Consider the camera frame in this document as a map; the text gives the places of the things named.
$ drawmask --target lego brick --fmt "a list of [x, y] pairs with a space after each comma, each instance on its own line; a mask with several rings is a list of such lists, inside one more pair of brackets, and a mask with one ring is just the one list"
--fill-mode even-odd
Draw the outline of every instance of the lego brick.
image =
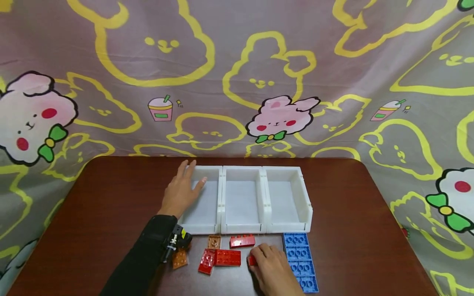
[[208, 238], [208, 249], [220, 249], [220, 235], [210, 235]]
[[188, 265], [188, 255], [186, 254], [186, 250], [180, 250], [173, 253], [173, 269], [177, 269], [185, 265]]
[[229, 245], [231, 248], [251, 247], [255, 245], [255, 237], [252, 234], [231, 236]]
[[210, 275], [215, 264], [215, 250], [204, 249], [198, 271]]
[[287, 247], [286, 258], [288, 261], [312, 260], [309, 247]]
[[240, 251], [216, 250], [216, 266], [240, 266]]
[[315, 276], [312, 261], [288, 261], [293, 274], [298, 276]]
[[296, 277], [300, 283], [301, 289], [304, 293], [317, 293], [319, 292], [316, 277]]
[[306, 233], [283, 233], [283, 245], [285, 247], [309, 246]]
[[255, 257], [253, 255], [250, 255], [247, 257], [247, 264], [249, 266], [256, 266], [257, 265], [257, 260], [255, 259]]

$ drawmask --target yellow bunny outline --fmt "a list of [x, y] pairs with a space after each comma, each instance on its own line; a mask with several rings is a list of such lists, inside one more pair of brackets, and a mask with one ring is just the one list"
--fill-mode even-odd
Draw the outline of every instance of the yellow bunny outline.
[[[242, 50], [242, 53], [240, 54], [240, 60], [235, 62], [234, 65], [232, 66], [232, 69], [227, 72], [224, 77], [222, 78], [222, 89], [226, 96], [229, 97], [229, 99], [233, 100], [234, 102], [258, 110], [261, 105], [256, 104], [253, 102], [249, 102], [241, 97], [239, 97], [237, 94], [233, 93], [230, 90], [230, 79], [236, 75], [239, 74], [240, 68], [242, 68], [243, 65], [249, 62], [248, 56], [250, 55], [251, 52], [254, 50], [255, 43], [258, 40], [262, 39], [267, 39], [267, 38], [273, 38], [277, 42], [279, 52], [277, 54], [273, 54], [270, 58], [271, 59], [279, 59], [285, 62], [288, 62], [284, 67], [283, 71], [284, 73], [291, 77], [296, 79], [296, 92], [292, 96], [292, 102], [295, 102], [300, 99], [302, 93], [303, 93], [303, 77], [308, 74], [309, 72], [313, 71], [314, 68], [316, 67], [316, 57], [312, 51], [309, 50], [291, 50], [291, 51], [286, 51], [286, 41], [285, 37], [278, 31], [267, 31], [267, 32], [260, 32], [260, 33], [255, 33], [252, 34], [248, 39], [246, 46]], [[300, 70], [300, 71], [293, 71], [290, 69], [290, 60], [288, 59], [289, 57], [296, 57], [296, 56], [304, 56], [306, 57], [306, 60], [310, 64], [308, 67]]]
[[[386, 127], [391, 126], [391, 125], [401, 125], [405, 126], [409, 129], [411, 129], [415, 135], [418, 137], [418, 140], [420, 142], [421, 150], [423, 152], [423, 156], [425, 157], [425, 160], [428, 162], [428, 164], [431, 166], [433, 173], [432, 174], [424, 174], [420, 175], [417, 172], [415, 172], [412, 169], [407, 169], [398, 165], [388, 165], [388, 164], [381, 164], [379, 163], [375, 157], [374, 154], [377, 152], [380, 155], [382, 154], [382, 151], [380, 151], [380, 148], [377, 146], [378, 144], [383, 144], [383, 137], [380, 134]], [[377, 138], [377, 142], [372, 144], [370, 141], [366, 140], [365, 137], [368, 135], [373, 135]], [[360, 142], [364, 142], [367, 145], [371, 147], [369, 150], [369, 155], [370, 158], [372, 158], [372, 161], [380, 166], [386, 167], [386, 168], [391, 168], [395, 170], [401, 170], [409, 175], [414, 176], [418, 180], [421, 181], [429, 181], [429, 180], [436, 180], [439, 177], [441, 177], [441, 174], [443, 173], [443, 169], [441, 166], [436, 162], [436, 160], [433, 158], [433, 154], [431, 154], [431, 148], [429, 146], [428, 140], [426, 139], [425, 135], [423, 132], [412, 122], [405, 120], [405, 119], [390, 119], [387, 121], [382, 122], [373, 132], [368, 132], [365, 134], [362, 134], [359, 137]]]
[[55, 79], [55, 82], [61, 83], [61, 84], [66, 84], [66, 85], [69, 86], [71, 91], [67, 95], [65, 95], [66, 97], [69, 97], [71, 99], [77, 97], [77, 92], [75, 92], [74, 90], [83, 90], [83, 89], [81, 89], [80, 87], [78, 87], [74, 83], [74, 79], [75, 78], [82, 79], [82, 80], [87, 81], [90, 84], [92, 84], [99, 92], [101, 92], [104, 95], [106, 100], [108, 100], [108, 101], [112, 102], [113, 104], [115, 104], [118, 108], [120, 108], [120, 110], [129, 113], [132, 116], [132, 120], [134, 121], [134, 123], [131, 126], [126, 127], [126, 128], [111, 128], [111, 127], [103, 126], [103, 125], [100, 125], [100, 124], [97, 124], [97, 123], [94, 123], [94, 122], [81, 120], [81, 119], [78, 119], [78, 118], [76, 118], [74, 120], [75, 124], [82, 125], [82, 126], [98, 127], [98, 128], [101, 128], [101, 129], [105, 129], [106, 131], [114, 133], [114, 134], [132, 133], [132, 132], [138, 130], [142, 126], [142, 122], [141, 122], [140, 117], [138, 116], [138, 114], [135, 111], [133, 111], [132, 109], [125, 106], [122, 102], [114, 99], [112, 94], [108, 90], [106, 90], [105, 87], [100, 82], [95, 80], [94, 78], [87, 77], [87, 76], [84, 76], [84, 75], [80, 75], [80, 74], [77, 74], [77, 73], [74, 73], [74, 72], [66, 73], [66, 77], [67, 77], [67, 80], [65, 80], [65, 79]]
[[[438, 293], [440, 296], [457, 296], [457, 290], [466, 292], [466, 293], [471, 293], [474, 294], [474, 288], [467, 288], [464, 286], [461, 286], [460, 284], [456, 283], [456, 278], [447, 272], [437, 272], [434, 270], [430, 270], [429, 274], [431, 275], [431, 278], [433, 279], [433, 283], [436, 287], [436, 290], [438, 290]], [[436, 276], [439, 277], [444, 277], [446, 278], [446, 281], [449, 285], [449, 294], [444, 294], [441, 285], [438, 283], [438, 280], [436, 280]]]
[[461, 121], [459, 121], [456, 129], [456, 143], [459, 153], [461, 153], [464, 159], [468, 162], [474, 163], [474, 155], [467, 146], [467, 125], [472, 122], [474, 122], [474, 110], [471, 111], [466, 117], [461, 119]]
[[0, 259], [10, 256], [10, 260], [15, 258], [15, 256], [20, 252], [20, 246], [11, 246], [9, 248], [0, 251]]
[[146, 148], [146, 147], [165, 148], [165, 149], [169, 149], [169, 150], [184, 154], [184, 155], [189, 156], [189, 157], [197, 157], [196, 155], [194, 155], [190, 152], [180, 150], [178, 148], [166, 146], [166, 145], [159, 145], [159, 144], [137, 144], [137, 145], [133, 146], [133, 150], [135, 150], [135, 153], [130, 153], [129, 156], [149, 156], [148, 154], [144, 154], [144, 153], [141, 152], [141, 149]]
[[[454, 231], [452, 231], [446, 225], [442, 224], [441, 222], [439, 222], [438, 220], [436, 220], [435, 218], [433, 218], [431, 216], [431, 206], [428, 204], [428, 202], [426, 202], [426, 199], [423, 196], [421, 196], [420, 194], [418, 194], [414, 191], [410, 191], [407, 194], [405, 194], [401, 199], [397, 199], [395, 201], [392, 201], [390, 203], [390, 210], [391, 210], [392, 214], [395, 216], [395, 208], [399, 207], [400, 205], [405, 205], [407, 203], [407, 201], [411, 200], [413, 197], [419, 199], [425, 205], [425, 213], [420, 212], [420, 214], [426, 220], [428, 220], [428, 222], [430, 222], [432, 225], [436, 225], [436, 226], [444, 229], [446, 232], [448, 232], [458, 244], [464, 246], [464, 249], [462, 251], [452, 251], [452, 250], [442, 246], [440, 243], [438, 243], [433, 238], [433, 236], [431, 236], [431, 234], [429, 234], [427, 231], [425, 231], [423, 229], [420, 229], [416, 224], [414, 224], [411, 221], [411, 219], [408, 216], [406, 216], [405, 218], [411, 224], [411, 226], [414, 229], [420, 231], [420, 233], [426, 238], [426, 240], [428, 242], [430, 242], [435, 248], [437, 248], [440, 252], [442, 252], [446, 256], [449, 256], [451, 258], [458, 259], [458, 260], [470, 259], [474, 254], [473, 249], [471, 247], [469, 247], [468, 245], [466, 245]], [[440, 235], [438, 233], [438, 231], [436, 230], [435, 226], [433, 226], [431, 228], [431, 230], [438, 237], [440, 237], [442, 239], [445, 239], [445, 240], [448, 240], [448, 241], [452, 241], [451, 239], [445, 238], [444, 236]]]
[[[456, 34], [454, 34], [453, 37], [449, 38], [446, 41], [443, 41], [444, 36], [447, 34], [451, 33], [453, 30], [455, 30], [460, 24], [462, 23], [467, 23], [464, 27], [462, 27]], [[437, 51], [438, 49], [443, 48], [445, 45], [453, 41], [460, 33], [460, 31], [466, 27], [474, 25], [474, 18], [469, 15], [466, 16], [462, 19], [460, 19], [458, 22], [456, 22], [454, 25], [452, 25], [448, 30], [444, 31], [439, 35], [431, 44], [431, 49], [430, 51], [423, 56], [418, 62], [416, 62], [413, 66], [411, 66], [402, 76], [400, 76], [397, 81], [393, 83], [393, 85], [390, 87], [390, 91], [393, 92], [399, 92], [399, 91], [413, 91], [413, 92], [419, 92], [419, 93], [425, 93], [429, 95], [438, 95], [438, 96], [447, 96], [447, 97], [458, 97], [458, 96], [471, 96], [474, 95], [474, 86], [467, 86], [467, 87], [459, 87], [459, 88], [442, 88], [438, 86], [429, 86], [429, 85], [410, 85], [410, 86], [401, 86], [400, 81], [410, 73], [411, 70], [413, 70], [416, 66], [418, 66], [422, 61], [424, 61], [430, 54], [433, 52]]]
[[[202, 142], [193, 140], [194, 135], [192, 135], [188, 132], [185, 132], [182, 129], [182, 122], [185, 119], [188, 119], [188, 118], [191, 118], [191, 117], [203, 117], [203, 118], [210, 118], [210, 119], [215, 119], [215, 120], [221, 120], [221, 121], [228, 122], [230, 124], [233, 124], [240, 131], [240, 135], [237, 138], [228, 139], [228, 140], [226, 140], [224, 142], [221, 142], [221, 143], [219, 143], [215, 146], [212, 146], [211, 148], [200, 148], [196, 144], [201, 144]], [[194, 149], [197, 149], [197, 150], [206, 150], [206, 151], [216, 150], [217, 148], [222, 147], [225, 144], [229, 144], [231, 142], [242, 140], [245, 137], [245, 135], [247, 135], [247, 130], [246, 130], [245, 126], [243, 126], [240, 122], [238, 122], [237, 120], [235, 120], [231, 117], [224, 116], [224, 115], [217, 115], [217, 114], [208, 114], [208, 113], [199, 113], [199, 112], [183, 113], [183, 114], [179, 115], [178, 118], [176, 118], [176, 120], [174, 121], [174, 126], [176, 127], [176, 133], [169, 134], [169, 135], [166, 136], [166, 138], [170, 142], [175, 143], [175, 144], [190, 143], [191, 146]], [[180, 135], [187, 136], [189, 138], [189, 140], [176, 141], [174, 138], [178, 137]]]
[[64, 198], [60, 199], [56, 204], [55, 206], [53, 207], [53, 209], [49, 212], [48, 216], [46, 217], [45, 221], [43, 222], [43, 226], [46, 228], [48, 228], [49, 224], [51, 223], [51, 220], [53, 219], [53, 214], [55, 213], [55, 211], [58, 209], [58, 207], [64, 202]]
[[99, 61], [102, 65], [118, 80], [125, 82], [130, 85], [139, 87], [158, 87], [158, 86], [174, 86], [184, 85], [196, 81], [204, 77], [214, 68], [215, 63], [215, 47], [214, 43], [203, 33], [199, 22], [190, 14], [189, 5], [186, 0], [178, 1], [178, 13], [179, 15], [189, 24], [194, 37], [204, 43], [206, 47], [206, 62], [194, 70], [193, 72], [180, 77], [168, 77], [168, 78], [157, 78], [152, 80], [139, 80], [132, 78], [122, 71], [120, 71], [112, 62], [107, 51], [107, 30], [106, 29], [117, 29], [123, 26], [128, 21], [128, 9], [120, 2], [117, 2], [120, 11], [112, 16], [111, 18], [103, 18], [98, 15], [95, 11], [86, 6], [82, 5], [79, 0], [67, 0], [69, 6], [81, 17], [89, 20], [94, 24], [96, 38], [95, 38], [95, 51]]
[[[80, 141], [70, 147], [68, 147], [68, 144], [69, 144], [69, 140], [71, 140], [72, 138], [75, 138], [75, 137], [82, 137], [80, 139]], [[58, 173], [56, 170], [54, 170], [54, 166], [56, 164], [56, 161], [61, 158], [61, 157], [64, 157], [64, 159], [66, 159], [66, 153], [69, 149], [76, 149], [77, 147], [81, 146], [82, 144], [84, 144], [85, 142], [92, 142], [92, 143], [98, 143], [98, 144], [102, 144], [104, 146], [107, 147], [108, 151], [105, 152], [105, 153], [101, 153], [101, 154], [97, 154], [96, 156], [92, 157], [91, 159], [89, 159], [88, 161], [86, 161], [82, 166], [81, 168], [79, 169], [79, 171], [72, 177], [67, 177], [61, 173]], [[75, 133], [75, 134], [72, 134], [70, 136], [68, 136], [65, 140], [64, 140], [64, 143], [63, 143], [63, 146], [61, 148], [61, 151], [58, 152], [56, 155], [55, 155], [55, 158], [53, 160], [53, 162], [49, 165], [49, 167], [44, 170], [42, 172], [42, 174], [44, 175], [50, 175], [50, 176], [53, 176], [55, 178], [58, 178], [58, 179], [62, 179], [63, 181], [66, 181], [66, 182], [71, 182], [71, 181], [74, 181], [76, 180], [79, 175], [82, 173], [82, 170], [85, 168], [85, 166], [91, 161], [93, 160], [94, 158], [97, 158], [97, 157], [100, 157], [100, 156], [107, 156], [107, 155], [111, 155], [112, 153], [115, 152], [115, 147], [112, 146], [110, 143], [108, 142], [105, 142], [105, 141], [101, 141], [101, 140], [92, 140], [91, 139], [91, 135], [90, 134], [86, 134], [86, 133]]]
[[[284, 148], [282, 149], [278, 149], [275, 147], [276, 144], [283, 144], [284, 145]], [[287, 141], [276, 141], [276, 142], [272, 142], [272, 143], [260, 143], [260, 144], [256, 144], [256, 143], [253, 143], [253, 144], [249, 144], [245, 147], [245, 158], [247, 157], [250, 157], [251, 154], [252, 154], [252, 147], [255, 147], [255, 146], [263, 146], [263, 148], [266, 148], [266, 147], [271, 147], [274, 151], [277, 151], [277, 152], [286, 152], [290, 155], [290, 158], [295, 158], [296, 157], [296, 154], [294, 154], [293, 152], [290, 151], [290, 149], [292, 148], [291, 144], [289, 144]]]
[[355, 120], [348, 127], [344, 128], [344, 129], [341, 129], [338, 132], [333, 133], [330, 137], [328, 137], [328, 138], [326, 138], [322, 141], [319, 141], [319, 142], [307, 141], [307, 140], [303, 139], [302, 135], [299, 132], [294, 134], [295, 138], [298, 139], [301, 143], [303, 143], [305, 145], [315, 146], [315, 145], [322, 144], [325, 141], [327, 141], [331, 138], [334, 138], [338, 135], [342, 135], [343, 133], [345, 133], [348, 130], [350, 130], [351, 128], [353, 128], [362, 119], [362, 114], [364, 112], [364, 109], [365, 109], [365, 107], [367, 107], [369, 105], [369, 103], [372, 101], [372, 99], [360, 97], [360, 96], [354, 95], [354, 94], [347, 94], [347, 95], [344, 95], [344, 96], [338, 98], [337, 100], [335, 100], [334, 103], [326, 102], [326, 101], [320, 102], [319, 105], [326, 105], [327, 107], [325, 107], [324, 109], [322, 109], [319, 112], [312, 113], [312, 115], [313, 115], [314, 119], [316, 119], [316, 117], [323, 116], [326, 113], [326, 109], [331, 109], [331, 110], [336, 110], [336, 111], [341, 111], [342, 112], [342, 109], [341, 109], [341, 107], [339, 107], [339, 105], [342, 104], [343, 102], [345, 102], [348, 99], [353, 99], [353, 100], [362, 102], [364, 104], [362, 106], [362, 108], [359, 110], [359, 112], [355, 115]]
[[354, 159], [357, 160], [357, 161], [360, 161], [360, 154], [359, 152], [354, 149], [354, 148], [351, 148], [351, 147], [338, 147], [338, 146], [334, 146], [334, 147], [326, 147], [326, 148], [322, 148], [322, 149], [319, 149], [317, 151], [315, 151], [313, 154], [311, 154], [311, 157], [314, 158], [316, 157], [316, 155], [318, 155], [320, 152], [324, 152], [324, 151], [330, 151], [330, 150], [344, 150], [344, 151], [347, 151], [347, 152], [350, 152], [353, 156], [354, 156]]
[[26, 194], [23, 190], [18, 188], [18, 183], [20, 180], [28, 173], [28, 167], [24, 165], [7, 165], [0, 167], [0, 175], [6, 174], [14, 174], [16, 173], [16, 177], [14, 178], [13, 182], [10, 184], [9, 190], [10, 192], [18, 195], [21, 198], [21, 201], [25, 204], [25, 208], [23, 209], [23, 213], [21, 217], [13, 223], [4, 233], [0, 234], [0, 240], [4, 238], [7, 234], [9, 234], [17, 225], [26, 218], [29, 214], [31, 206], [33, 205], [33, 199]]
[[377, 1], [378, 0], [370, 0], [370, 2], [362, 8], [362, 11], [360, 11], [357, 18], [353, 18], [350, 14], [344, 11], [344, 4], [347, 2], [347, 0], [336, 0], [334, 2], [334, 6], [332, 8], [333, 16], [338, 21], [340, 21], [344, 26], [349, 27], [347, 31], [344, 32], [341, 39], [339, 39], [339, 41], [337, 42], [334, 48], [335, 54], [340, 55], [340, 56], [345, 56], [348, 58], [358, 57], [373, 49], [376, 49], [377, 47], [382, 45], [387, 39], [394, 38], [406, 32], [419, 32], [422, 30], [426, 30], [432, 25], [439, 22], [443, 17], [448, 15], [451, 11], [453, 11], [457, 6], [458, 0], [446, 0], [446, 5], [443, 8], [436, 10], [426, 20], [420, 23], [416, 23], [416, 24], [405, 23], [399, 26], [398, 28], [394, 29], [393, 31], [383, 34], [379, 38], [379, 40], [377, 40], [375, 43], [369, 43], [356, 51], [350, 51], [350, 50], [344, 49], [344, 45], [349, 40], [352, 33], [354, 33], [357, 30], [365, 30], [368, 28], [368, 26], [364, 22], [364, 17], [362, 15], [362, 12], [364, 9], [367, 9], [371, 7], [372, 5], [374, 5]]

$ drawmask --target fabric backdrop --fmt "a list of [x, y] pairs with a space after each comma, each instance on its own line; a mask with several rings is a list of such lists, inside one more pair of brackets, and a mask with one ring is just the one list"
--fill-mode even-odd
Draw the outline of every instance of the fabric backdrop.
[[0, 295], [106, 155], [357, 159], [438, 292], [474, 294], [473, 6], [0, 0]]

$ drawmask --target red lego brick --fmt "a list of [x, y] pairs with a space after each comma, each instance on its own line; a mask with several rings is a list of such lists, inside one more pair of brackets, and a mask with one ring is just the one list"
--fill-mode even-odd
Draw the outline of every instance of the red lego brick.
[[199, 264], [198, 271], [210, 275], [214, 264], [215, 264], [214, 250], [204, 249], [204, 253], [202, 254], [201, 263]]
[[249, 255], [247, 257], [247, 264], [249, 266], [256, 266], [257, 265], [257, 260], [255, 259], [255, 257], [253, 255]]
[[251, 234], [249, 235], [238, 235], [237, 237], [230, 237], [230, 248], [241, 248], [241, 247], [251, 247], [255, 245], [255, 237]]
[[240, 251], [216, 250], [216, 266], [240, 266]]

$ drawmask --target white plastic box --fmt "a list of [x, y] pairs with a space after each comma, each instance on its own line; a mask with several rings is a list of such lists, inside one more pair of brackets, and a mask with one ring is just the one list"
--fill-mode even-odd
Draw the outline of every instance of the white plastic box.
[[313, 208], [299, 167], [263, 167], [271, 205], [267, 233], [309, 232]]
[[313, 208], [299, 167], [196, 166], [208, 177], [179, 219], [191, 234], [309, 232]]
[[222, 166], [196, 166], [192, 187], [202, 178], [208, 180], [198, 200], [179, 219], [178, 224], [191, 234], [220, 233], [222, 201]]
[[262, 167], [224, 166], [221, 232], [266, 233], [270, 219]]

